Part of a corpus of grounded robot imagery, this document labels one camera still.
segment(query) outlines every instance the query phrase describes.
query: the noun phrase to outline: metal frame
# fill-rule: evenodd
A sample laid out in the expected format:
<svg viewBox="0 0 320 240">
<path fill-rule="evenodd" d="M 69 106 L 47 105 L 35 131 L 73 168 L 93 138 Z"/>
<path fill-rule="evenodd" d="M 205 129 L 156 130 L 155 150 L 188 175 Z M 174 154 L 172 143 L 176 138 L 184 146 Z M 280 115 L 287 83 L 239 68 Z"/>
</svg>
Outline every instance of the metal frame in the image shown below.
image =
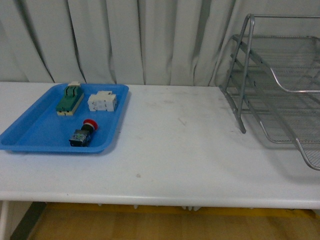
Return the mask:
<svg viewBox="0 0 320 240">
<path fill-rule="evenodd" d="M 268 100 L 268 96 L 264 93 L 263 89 L 259 88 L 256 86 L 256 82 L 254 79 L 251 79 L 249 76 L 249 61 L 252 60 L 259 69 L 261 69 L 263 72 L 265 72 L 270 78 L 274 80 L 276 85 L 279 87 L 279 89 L 283 90 L 283 94 L 306 94 L 308 96 L 309 93 L 320 93 L 320 89 L 298 89 L 298 90 L 292 90 L 292 89 L 287 89 L 282 86 L 280 81 L 277 78 L 277 75 L 275 74 L 274 69 L 267 63 L 265 62 L 258 53 L 256 53 L 254 50 L 252 50 L 252 40 L 254 36 L 254 27 L 255 27 L 255 20 L 256 18 L 289 18 L 289 19 L 320 19 L 320 16 L 305 16 L 305 15 L 257 15 L 257 14 L 248 14 L 243 22 L 242 29 L 240 32 L 240 35 L 234 35 L 232 38 L 233 40 L 236 41 L 236 47 L 234 49 L 233 54 L 231 55 L 232 57 L 232 62 L 231 66 L 229 68 L 228 74 L 226 81 L 224 85 L 219 86 L 223 94 L 225 95 L 226 99 L 228 100 L 233 114 L 235 116 L 235 119 L 238 122 L 239 128 L 242 133 L 246 133 L 246 128 L 243 124 L 243 121 L 241 119 L 242 112 L 243 112 L 243 103 L 247 105 L 249 108 L 249 111 L 253 114 L 255 119 L 259 122 L 264 134 L 266 137 L 274 142 L 274 143 L 293 143 L 296 148 L 300 151 L 303 160 L 305 163 L 312 169 L 320 171 L 320 157 L 319 160 L 316 160 L 314 162 L 311 162 L 310 159 L 308 158 L 308 155 L 306 154 L 306 151 L 304 149 L 304 144 L 299 140 L 298 136 L 296 135 L 295 131 L 291 128 L 290 124 L 286 122 L 285 119 L 283 119 L 282 115 L 279 114 L 277 108 Z M 245 31 L 247 29 L 247 26 L 249 24 L 249 30 L 248 30 L 248 35 L 245 35 Z M 264 36 L 268 38 L 280 38 L 280 36 Z M 299 39 L 299 38 L 315 38 L 316 40 L 319 41 L 318 38 L 316 37 L 300 37 L 300 36 L 295 36 L 295 37 L 290 37 L 291 39 Z M 244 65 L 241 65 L 239 61 L 237 60 L 239 50 L 242 50 L 245 53 L 244 57 Z M 230 80 L 234 83 L 232 74 L 234 72 L 235 65 L 239 66 L 241 71 L 242 71 L 242 77 L 240 84 L 236 84 L 236 88 L 238 91 L 238 100 L 237 104 L 235 103 L 234 99 L 231 97 L 231 95 L 228 93 L 227 88 L 230 86 Z M 268 111 L 274 119 L 278 122 L 278 124 L 281 126 L 282 130 L 285 132 L 287 137 L 289 138 L 289 141 L 275 141 L 273 140 L 265 126 L 261 118 L 259 117 L 258 111 L 255 110 L 255 108 L 251 105 L 249 99 L 246 96 L 246 88 L 247 84 L 250 84 L 252 88 L 255 90 L 256 94 L 263 100 L 264 104 L 267 106 Z M 315 141 L 315 142 L 309 142 L 305 141 L 305 144 L 319 144 L 320 141 Z"/>
</svg>

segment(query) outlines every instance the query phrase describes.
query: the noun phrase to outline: miniature circuit breaker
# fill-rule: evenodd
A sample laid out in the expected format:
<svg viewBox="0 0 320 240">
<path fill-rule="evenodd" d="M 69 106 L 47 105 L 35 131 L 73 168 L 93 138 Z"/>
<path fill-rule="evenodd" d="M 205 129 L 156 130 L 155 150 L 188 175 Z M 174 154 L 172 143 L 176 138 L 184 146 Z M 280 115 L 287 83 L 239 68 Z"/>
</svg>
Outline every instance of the miniature circuit breaker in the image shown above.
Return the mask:
<svg viewBox="0 0 320 240">
<path fill-rule="evenodd" d="M 84 91 L 80 88 L 80 83 L 73 81 L 63 91 L 63 97 L 55 107 L 56 113 L 59 116 L 72 116 L 82 99 Z"/>
<path fill-rule="evenodd" d="M 113 112 L 117 107 L 117 96 L 112 91 L 98 91 L 88 99 L 89 110 Z"/>
</svg>

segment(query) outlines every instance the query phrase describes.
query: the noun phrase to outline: white table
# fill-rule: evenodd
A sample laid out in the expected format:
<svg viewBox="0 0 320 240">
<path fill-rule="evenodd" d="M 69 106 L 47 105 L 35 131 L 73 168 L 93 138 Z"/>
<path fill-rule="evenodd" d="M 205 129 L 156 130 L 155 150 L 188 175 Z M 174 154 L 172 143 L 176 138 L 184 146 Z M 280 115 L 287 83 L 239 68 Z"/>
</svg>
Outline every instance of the white table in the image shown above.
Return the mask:
<svg viewBox="0 0 320 240">
<path fill-rule="evenodd" d="M 0 133 L 52 86 L 1 82 Z M 244 125 L 217 87 L 129 85 L 102 153 L 0 150 L 0 200 L 320 209 L 320 171 Z"/>
</svg>

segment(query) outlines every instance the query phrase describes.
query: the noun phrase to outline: electrical component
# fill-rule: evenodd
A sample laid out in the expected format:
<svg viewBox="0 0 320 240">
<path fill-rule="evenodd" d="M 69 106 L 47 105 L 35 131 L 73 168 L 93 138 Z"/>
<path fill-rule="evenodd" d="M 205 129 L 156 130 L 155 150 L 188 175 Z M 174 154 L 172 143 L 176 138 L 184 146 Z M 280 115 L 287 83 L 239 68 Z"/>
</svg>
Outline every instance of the electrical component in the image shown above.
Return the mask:
<svg viewBox="0 0 320 240">
<path fill-rule="evenodd" d="M 84 120 L 81 129 L 75 130 L 69 139 L 70 145 L 72 147 L 87 147 L 91 141 L 94 131 L 97 129 L 98 124 L 94 120 Z"/>
</svg>

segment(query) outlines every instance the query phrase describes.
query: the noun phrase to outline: table leg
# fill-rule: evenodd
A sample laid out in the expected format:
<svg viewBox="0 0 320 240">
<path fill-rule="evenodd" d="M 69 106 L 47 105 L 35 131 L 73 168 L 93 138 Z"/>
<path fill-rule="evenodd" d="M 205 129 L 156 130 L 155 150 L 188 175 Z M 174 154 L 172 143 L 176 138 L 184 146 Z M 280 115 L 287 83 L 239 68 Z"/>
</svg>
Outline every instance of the table leg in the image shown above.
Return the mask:
<svg viewBox="0 0 320 240">
<path fill-rule="evenodd" d="M 8 236 L 8 217 L 9 217 L 9 201 L 2 201 L 0 215 L 0 240 L 7 240 Z"/>
</svg>

